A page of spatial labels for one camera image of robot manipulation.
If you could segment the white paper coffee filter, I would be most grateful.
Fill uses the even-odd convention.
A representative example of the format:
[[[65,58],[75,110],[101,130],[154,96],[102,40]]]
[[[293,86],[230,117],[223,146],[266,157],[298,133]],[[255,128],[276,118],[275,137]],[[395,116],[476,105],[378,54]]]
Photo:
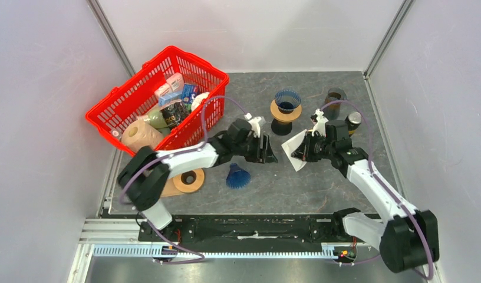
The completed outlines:
[[[308,130],[302,130],[282,143],[282,149],[296,172],[300,171],[306,165],[306,162],[292,157],[292,154],[304,141],[307,131]]]

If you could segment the wooden dripper ring holder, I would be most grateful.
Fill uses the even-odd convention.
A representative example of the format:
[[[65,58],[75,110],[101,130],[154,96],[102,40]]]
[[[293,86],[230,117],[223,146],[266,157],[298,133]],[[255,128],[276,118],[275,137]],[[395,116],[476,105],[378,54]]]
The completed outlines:
[[[275,100],[272,100],[270,105],[270,111],[273,118],[281,123],[292,123],[296,119],[298,119],[302,113],[302,106],[299,105],[296,109],[294,109],[291,113],[283,113],[278,106],[276,105]]]

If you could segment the blue glass dripper cone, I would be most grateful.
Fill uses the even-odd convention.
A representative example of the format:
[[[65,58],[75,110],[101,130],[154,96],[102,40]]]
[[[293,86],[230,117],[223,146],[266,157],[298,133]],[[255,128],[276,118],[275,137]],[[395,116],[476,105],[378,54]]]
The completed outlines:
[[[284,89],[275,94],[274,100],[276,105],[283,113],[291,113],[299,105],[301,105],[300,95],[290,89]]]

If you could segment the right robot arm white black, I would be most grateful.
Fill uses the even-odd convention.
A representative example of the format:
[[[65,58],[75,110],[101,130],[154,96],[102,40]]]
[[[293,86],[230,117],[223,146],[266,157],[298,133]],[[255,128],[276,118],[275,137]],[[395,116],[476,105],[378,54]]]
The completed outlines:
[[[318,122],[312,130],[284,142],[282,148],[296,171],[310,162],[330,160],[380,216],[378,222],[354,208],[335,212],[331,234],[336,240],[359,238],[379,251],[393,273],[427,265],[432,277],[433,264],[440,258],[436,216],[430,210],[420,211],[394,190],[368,154],[352,145],[346,122]]]

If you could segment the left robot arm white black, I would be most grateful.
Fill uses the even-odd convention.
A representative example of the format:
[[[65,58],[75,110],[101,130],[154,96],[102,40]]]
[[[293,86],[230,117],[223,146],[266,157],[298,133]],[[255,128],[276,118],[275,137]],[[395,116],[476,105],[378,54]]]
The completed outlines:
[[[142,147],[117,176],[122,197],[128,197],[160,240],[172,239],[176,226],[160,199],[167,181],[195,169],[220,166],[234,156],[251,163],[276,163],[269,136],[260,130],[260,121],[261,117],[236,119],[227,130],[181,149],[155,151]]]

